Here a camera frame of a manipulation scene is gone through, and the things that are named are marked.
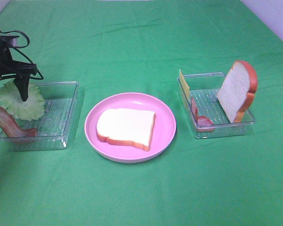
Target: green lettuce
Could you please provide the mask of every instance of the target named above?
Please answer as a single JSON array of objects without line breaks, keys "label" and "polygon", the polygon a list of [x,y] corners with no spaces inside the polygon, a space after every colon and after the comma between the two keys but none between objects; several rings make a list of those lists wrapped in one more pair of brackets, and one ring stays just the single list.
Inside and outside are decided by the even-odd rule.
[{"label": "green lettuce", "polygon": [[0,88],[1,106],[17,119],[37,120],[44,115],[44,98],[35,83],[28,85],[28,99],[23,102],[13,81]]}]

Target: transparent tray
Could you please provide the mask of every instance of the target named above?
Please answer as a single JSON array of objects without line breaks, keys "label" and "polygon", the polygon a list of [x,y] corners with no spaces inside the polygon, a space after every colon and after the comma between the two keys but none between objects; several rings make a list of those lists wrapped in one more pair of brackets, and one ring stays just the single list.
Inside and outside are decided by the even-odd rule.
[{"label": "transparent tray", "polygon": [[37,128],[35,137],[7,137],[3,131],[0,139],[8,142],[13,151],[52,150],[66,148],[75,125],[78,106],[78,86],[75,81],[36,83],[45,99],[45,113],[38,120],[19,120],[23,129]]},{"label": "transparent tray", "polygon": [[[190,90],[186,95],[184,84],[181,83],[179,76],[181,98],[196,138],[239,136],[252,131],[250,125],[255,122],[255,118],[249,109],[244,113],[242,122],[230,123],[216,97],[225,79],[224,73],[190,74],[183,75],[183,78]],[[195,115],[191,110],[191,97],[194,98],[198,107],[198,115],[211,119],[213,125],[202,126],[196,122]]]}]

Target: white bread slice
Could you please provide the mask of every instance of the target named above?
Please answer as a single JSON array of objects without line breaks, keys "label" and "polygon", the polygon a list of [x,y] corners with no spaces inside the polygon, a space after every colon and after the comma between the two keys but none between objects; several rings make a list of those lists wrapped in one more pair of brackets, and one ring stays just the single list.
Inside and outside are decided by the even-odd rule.
[{"label": "white bread slice", "polygon": [[111,145],[150,150],[155,112],[128,108],[107,109],[100,115],[97,137]]},{"label": "white bread slice", "polygon": [[257,74],[246,61],[237,60],[228,72],[217,98],[230,122],[241,122],[258,87]]}]

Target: bacon strip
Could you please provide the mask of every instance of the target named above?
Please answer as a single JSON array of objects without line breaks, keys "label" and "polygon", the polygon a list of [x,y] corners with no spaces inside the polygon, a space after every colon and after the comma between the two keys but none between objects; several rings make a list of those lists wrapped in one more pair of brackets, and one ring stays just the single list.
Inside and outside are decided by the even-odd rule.
[{"label": "bacon strip", "polygon": [[21,129],[15,119],[0,106],[0,127],[8,137],[35,137],[37,128]]},{"label": "bacon strip", "polygon": [[[200,126],[208,126],[208,125],[213,125],[213,122],[211,119],[207,118],[206,116],[198,116],[198,107],[196,105],[196,102],[194,100],[194,97],[191,97],[191,110],[192,110],[192,113],[194,114],[194,117],[196,119],[196,123]],[[214,130],[214,128],[211,128],[211,129],[205,129],[205,128],[202,128],[202,129],[198,129],[197,128],[197,131],[198,132],[212,132]]]}]

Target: green tablecloth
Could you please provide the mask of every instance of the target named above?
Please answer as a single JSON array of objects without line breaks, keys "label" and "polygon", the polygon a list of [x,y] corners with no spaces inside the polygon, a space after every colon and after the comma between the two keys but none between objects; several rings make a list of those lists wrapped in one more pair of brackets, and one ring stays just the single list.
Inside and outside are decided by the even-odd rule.
[{"label": "green tablecloth", "polygon": [[[23,51],[44,81],[84,92],[68,148],[12,152],[0,141],[0,226],[283,226],[283,43],[243,3],[13,0],[0,28],[30,37]],[[258,74],[253,132],[197,140],[178,69],[226,73],[236,59]],[[176,135],[157,158],[117,163],[87,141],[88,112],[122,92],[174,112]]]}]

